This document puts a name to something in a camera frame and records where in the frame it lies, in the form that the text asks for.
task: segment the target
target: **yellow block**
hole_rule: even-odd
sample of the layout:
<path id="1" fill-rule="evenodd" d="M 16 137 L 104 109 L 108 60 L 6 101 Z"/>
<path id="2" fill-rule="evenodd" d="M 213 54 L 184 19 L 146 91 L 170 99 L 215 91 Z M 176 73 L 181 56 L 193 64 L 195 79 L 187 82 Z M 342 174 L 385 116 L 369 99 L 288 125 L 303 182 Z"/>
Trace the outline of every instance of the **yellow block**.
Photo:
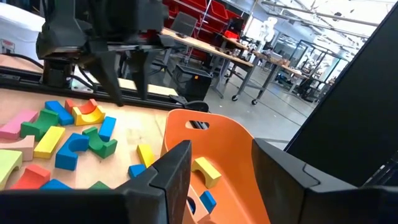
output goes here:
<path id="1" fill-rule="evenodd" d="M 34 158 L 51 159 L 54 149 L 65 134 L 65 128 L 51 126 L 33 150 Z"/>
<path id="2" fill-rule="evenodd" d="M 22 152 L 0 149 L 0 190 L 4 190 L 10 173 L 21 168 Z"/>
<path id="3" fill-rule="evenodd" d="M 146 168 L 150 167 L 155 162 L 155 155 L 148 144 L 139 144 L 137 146 L 139 159 Z"/>
<path id="4" fill-rule="evenodd" d="M 75 118 L 75 125 L 100 124 L 105 119 L 105 112 L 102 106 L 98 105 L 90 114 L 82 114 L 78 107 L 72 109 L 72 116 Z"/>
<path id="5" fill-rule="evenodd" d="M 216 170 L 204 157 L 200 157 L 193 161 L 191 171 L 195 172 L 197 170 L 205 176 L 205 185 L 207 189 L 214 187 L 221 178 L 220 172 L 218 172 L 218 170 Z"/>

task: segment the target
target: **floor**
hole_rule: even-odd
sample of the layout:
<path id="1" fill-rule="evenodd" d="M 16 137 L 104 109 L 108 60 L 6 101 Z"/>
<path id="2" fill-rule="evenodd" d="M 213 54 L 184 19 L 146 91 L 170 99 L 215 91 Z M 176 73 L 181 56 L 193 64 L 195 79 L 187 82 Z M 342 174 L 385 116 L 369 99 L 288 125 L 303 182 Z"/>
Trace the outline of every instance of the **floor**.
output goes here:
<path id="1" fill-rule="evenodd" d="M 264 71 L 257 67 L 251 80 L 262 85 L 268 74 L 269 70 Z M 288 94 L 275 83 L 268 86 L 255 106 L 251 101 L 259 91 L 253 88 L 245 88 L 239 100 L 233 102 L 231 98 L 237 93 L 241 83 L 240 79 L 233 77 L 225 88 L 224 99 L 213 90 L 209 90 L 205 102 L 209 104 L 210 111 L 236 120 L 256 138 L 264 138 L 279 149 L 284 149 L 310 116 L 316 104 Z"/>

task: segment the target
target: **pink block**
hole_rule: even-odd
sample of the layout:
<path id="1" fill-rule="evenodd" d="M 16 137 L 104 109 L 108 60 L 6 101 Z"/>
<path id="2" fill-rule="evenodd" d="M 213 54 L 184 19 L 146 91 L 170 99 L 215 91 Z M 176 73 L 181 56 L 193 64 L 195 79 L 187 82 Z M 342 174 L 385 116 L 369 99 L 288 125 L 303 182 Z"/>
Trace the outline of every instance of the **pink block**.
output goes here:
<path id="1" fill-rule="evenodd" d="M 0 143 L 0 149 L 21 151 L 23 161 L 31 161 L 33 159 L 34 146 L 35 136 L 26 136 L 24 139 L 18 142 Z"/>
<path id="2" fill-rule="evenodd" d="M 33 122 L 36 120 L 37 111 L 24 110 L 13 117 L 7 124 L 0 128 L 0 138 L 17 140 L 23 122 Z"/>

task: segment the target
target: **blue block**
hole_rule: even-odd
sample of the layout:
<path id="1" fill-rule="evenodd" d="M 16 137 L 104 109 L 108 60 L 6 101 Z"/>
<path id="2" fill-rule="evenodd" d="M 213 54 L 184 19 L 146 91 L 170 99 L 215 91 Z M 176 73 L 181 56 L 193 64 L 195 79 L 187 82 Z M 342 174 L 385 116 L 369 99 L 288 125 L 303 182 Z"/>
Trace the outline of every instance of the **blue block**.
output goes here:
<path id="1" fill-rule="evenodd" d="M 57 179 L 52 179 L 41 186 L 40 190 L 71 190 L 71 188 Z"/>
<path id="2" fill-rule="evenodd" d="M 208 190 L 205 191 L 199 198 L 207 209 L 207 212 L 210 214 L 217 205 L 216 200 L 214 200 L 213 196 Z"/>
<path id="3" fill-rule="evenodd" d="M 109 116 L 105 117 L 105 120 L 102 123 L 101 129 L 99 130 L 98 133 L 102 141 L 108 142 L 111 139 L 111 135 L 115 124 L 116 124 L 116 118 L 112 118 Z"/>
<path id="4" fill-rule="evenodd" d="M 130 178 L 135 178 L 138 174 L 142 173 L 145 170 L 144 164 L 132 165 L 129 166 L 129 176 Z"/>
<path id="5" fill-rule="evenodd" d="M 55 167 L 74 171 L 77 166 L 76 151 L 87 151 L 90 138 L 82 134 L 73 133 L 55 156 Z"/>
<path id="6" fill-rule="evenodd" d="M 44 103 L 45 109 L 54 111 L 58 114 L 59 123 L 62 126 L 74 124 L 75 119 L 73 116 L 60 104 L 58 101 L 46 101 Z"/>

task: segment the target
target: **white cooler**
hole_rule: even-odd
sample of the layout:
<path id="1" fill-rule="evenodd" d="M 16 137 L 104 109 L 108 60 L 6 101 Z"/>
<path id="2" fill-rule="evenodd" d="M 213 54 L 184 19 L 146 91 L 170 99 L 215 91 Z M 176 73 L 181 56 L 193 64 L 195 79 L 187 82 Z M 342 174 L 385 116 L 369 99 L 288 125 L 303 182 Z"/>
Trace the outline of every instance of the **white cooler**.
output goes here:
<path id="1" fill-rule="evenodd" d="M 43 17 L 0 2 L 0 53 L 25 55 L 43 64 L 36 55 L 36 39 L 44 22 Z"/>

